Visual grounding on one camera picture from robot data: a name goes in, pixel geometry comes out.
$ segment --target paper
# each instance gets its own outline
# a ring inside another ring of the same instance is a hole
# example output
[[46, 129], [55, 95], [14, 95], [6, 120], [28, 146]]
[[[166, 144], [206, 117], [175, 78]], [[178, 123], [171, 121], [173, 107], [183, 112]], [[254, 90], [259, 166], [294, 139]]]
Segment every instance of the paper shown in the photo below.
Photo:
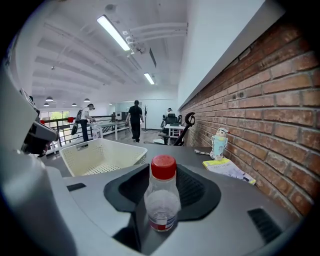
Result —
[[212, 161], [204, 161], [204, 167], [214, 173], [227, 175], [239, 180], [243, 180], [249, 182], [254, 185], [256, 180], [252, 178], [249, 174], [240, 170], [231, 160], [227, 158], [223, 158], [222, 160], [212, 160]]

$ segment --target white ceiling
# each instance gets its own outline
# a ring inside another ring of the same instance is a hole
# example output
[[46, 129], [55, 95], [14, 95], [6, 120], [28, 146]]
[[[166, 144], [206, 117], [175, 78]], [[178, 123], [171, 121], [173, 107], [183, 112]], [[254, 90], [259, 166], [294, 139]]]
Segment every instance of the white ceiling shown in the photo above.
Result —
[[[115, 5], [114, 12], [106, 12], [108, 4]], [[35, 99], [44, 101], [52, 96], [57, 102], [71, 105], [82, 103], [84, 98], [115, 103], [134, 100], [129, 98], [134, 95], [143, 99], [143, 94], [176, 94], [186, 33], [143, 41], [139, 45], [147, 52], [131, 55], [100, 26], [97, 18], [106, 15], [121, 34], [146, 25], [186, 23], [187, 1], [66, 0], [55, 5], [40, 27], [33, 50]], [[157, 29], [146, 31], [151, 35], [159, 33]], [[150, 73], [156, 85], [150, 85], [144, 73]]]

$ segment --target red object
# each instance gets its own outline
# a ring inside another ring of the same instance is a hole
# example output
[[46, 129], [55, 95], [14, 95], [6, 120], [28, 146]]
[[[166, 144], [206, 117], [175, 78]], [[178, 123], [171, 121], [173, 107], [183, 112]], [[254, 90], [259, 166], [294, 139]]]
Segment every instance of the red object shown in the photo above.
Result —
[[74, 119], [75, 119], [74, 117], [68, 117], [67, 122], [68, 122], [68, 123], [72, 123], [72, 122], [74, 121]]
[[167, 154], [155, 156], [151, 161], [152, 176], [158, 180], [172, 179], [177, 170], [176, 160]]

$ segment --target floor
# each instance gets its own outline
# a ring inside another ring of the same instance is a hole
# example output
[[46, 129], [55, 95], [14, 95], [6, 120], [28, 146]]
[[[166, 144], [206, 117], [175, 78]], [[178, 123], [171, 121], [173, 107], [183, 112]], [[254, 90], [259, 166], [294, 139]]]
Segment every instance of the floor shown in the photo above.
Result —
[[[140, 143], [143, 144], [144, 142], [152, 142], [154, 139], [160, 139], [161, 137], [158, 136], [158, 134], [161, 131], [159, 130], [148, 130], [147, 132], [144, 132], [144, 130], [141, 130], [140, 133]], [[107, 140], [115, 140], [115, 134], [108, 134], [103, 137]], [[132, 142], [132, 133], [129, 130], [122, 130], [118, 132], [118, 141], [126, 141], [126, 142]], [[55, 167], [60, 170], [62, 177], [71, 177], [71, 174], [62, 159], [61, 155], [57, 152], [57, 154], [50, 154], [49, 156], [43, 156], [41, 157], [41, 160], [46, 166]]]

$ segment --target toy figure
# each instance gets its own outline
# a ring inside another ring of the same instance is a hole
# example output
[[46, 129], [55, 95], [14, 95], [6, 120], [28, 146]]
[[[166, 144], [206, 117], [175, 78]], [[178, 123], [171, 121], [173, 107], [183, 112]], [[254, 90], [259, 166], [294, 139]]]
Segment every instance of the toy figure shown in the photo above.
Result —
[[227, 133], [229, 132], [225, 128], [219, 128], [216, 134], [211, 137], [212, 151], [210, 157], [213, 160], [220, 161], [224, 157], [224, 149], [228, 143]]

